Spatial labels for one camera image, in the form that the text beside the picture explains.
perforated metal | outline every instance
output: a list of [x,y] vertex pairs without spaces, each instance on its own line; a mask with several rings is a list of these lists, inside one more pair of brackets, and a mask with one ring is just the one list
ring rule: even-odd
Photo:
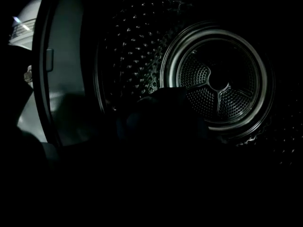
[[216,94],[209,88],[189,91],[187,97],[193,109],[207,120],[213,120],[216,112]]
[[199,83],[205,83],[209,69],[190,55],[182,67],[180,75],[182,87],[190,87]]
[[124,0],[113,17],[106,53],[112,68],[107,72],[107,100],[136,101],[159,88],[159,70],[171,33],[182,23],[176,18],[199,0]]
[[245,111],[251,99],[243,93],[229,88],[220,94],[218,116],[221,119],[231,119]]

light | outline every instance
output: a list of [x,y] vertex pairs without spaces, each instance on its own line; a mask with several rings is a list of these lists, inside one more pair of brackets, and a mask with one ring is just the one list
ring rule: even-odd
[[21,23],[21,21],[20,21],[19,18],[17,18],[17,17],[13,17],[13,18],[14,18],[14,20],[15,20],[17,23]]
[[24,29],[26,29],[26,30],[30,30],[30,28],[27,27],[26,25],[22,25],[22,27],[24,27]]

circular rim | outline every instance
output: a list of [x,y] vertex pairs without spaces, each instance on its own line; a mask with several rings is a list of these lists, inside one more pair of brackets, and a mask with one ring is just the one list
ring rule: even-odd
[[[188,27],[187,29],[183,30],[168,47],[163,57],[160,69],[160,87],[180,86],[177,81],[177,74],[181,68],[184,59],[188,56],[190,52],[194,50],[194,48],[197,48],[202,41],[205,41],[209,37],[216,38],[216,36],[229,37],[236,41],[239,45],[242,45],[242,47],[249,52],[248,55],[250,54],[252,56],[252,59],[257,64],[259,70],[261,88],[258,88],[258,101],[255,103],[254,106],[249,108],[251,112],[243,113],[240,119],[236,119],[236,121],[238,122],[235,122],[234,120],[234,123],[232,125],[230,124],[209,127],[209,129],[212,131],[230,131],[241,128],[252,122],[252,120],[260,112],[264,104],[268,86],[266,67],[260,55],[254,49],[254,47],[241,36],[217,27],[205,27],[205,23],[194,24]],[[256,125],[259,126],[260,122],[258,121],[252,127],[256,128]]]
[[[191,52],[198,49],[199,46],[201,44],[203,44],[204,42],[207,42],[207,41],[212,41],[212,40],[223,40],[223,41],[227,41],[229,43],[232,43],[234,45],[237,45],[238,47],[240,47],[243,52],[247,55],[247,57],[250,58],[250,60],[254,63],[254,60],[253,58],[251,57],[251,55],[249,54],[249,52],[243,48],[240,44],[236,43],[236,42],[233,42],[233,41],[229,41],[227,39],[222,39],[222,38],[215,38],[215,39],[205,39],[205,40],[202,40],[200,41],[199,43],[195,44],[194,46],[192,46],[186,53],[186,55],[181,59],[180,61],[180,66],[178,66],[178,69],[177,69],[177,78],[180,78],[180,72],[182,71],[182,68],[184,66],[184,63],[186,62],[186,60],[188,59],[188,57],[190,56]],[[259,91],[259,76],[258,76],[258,70],[256,68],[256,65],[253,67],[254,69],[254,72],[256,73],[256,91]],[[212,71],[209,69],[209,74],[207,75],[206,77],[206,82],[205,82],[205,85],[208,85],[214,92],[216,92],[218,94],[218,97],[221,97],[221,93],[225,92],[226,90],[230,89],[231,88],[231,85],[228,83],[226,87],[224,87],[223,89],[215,89],[212,87],[212,85],[210,84],[209,82],[209,78],[212,74]],[[179,80],[176,81],[177,83],[177,87],[181,87],[181,83],[179,82]],[[246,113],[250,110],[250,108],[252,108],[254,105],[255,105],[255,102],[257,100],[257,97],[258,97],[258,93],[256,94],[253,94],[253,97],[252,97],[252,100],[251,100],[251,103],[245,108],[245,110],[243,110],[242,112],[240,112],[238,115],[234,116],[234,117],[231,117],[231,119],[227,120],[227,121],[222,121],[222,122],[215,122],[215,121],[211,121],[211,120],[208,120],[208,119],[205,119],[205,121],[207,122],[210,122],[210,123],[214,123],[214,124],[231,124],[231,123],[234,123],[236,121],[239,121],[241,119],[243,119],[245,116],[246,116]]]

stainless steel drum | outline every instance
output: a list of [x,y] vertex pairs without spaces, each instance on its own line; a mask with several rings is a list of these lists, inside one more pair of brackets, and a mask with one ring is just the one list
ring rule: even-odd
[[219,22],[223,6],[205,9],[216,8],[214,1],[221,2],[124,0],[105,41],[111,108],[160,87],[186,87],[193,109],[215,134],[243,138],[263,123],[275,92],[270,62],[245,36],[250,31]]

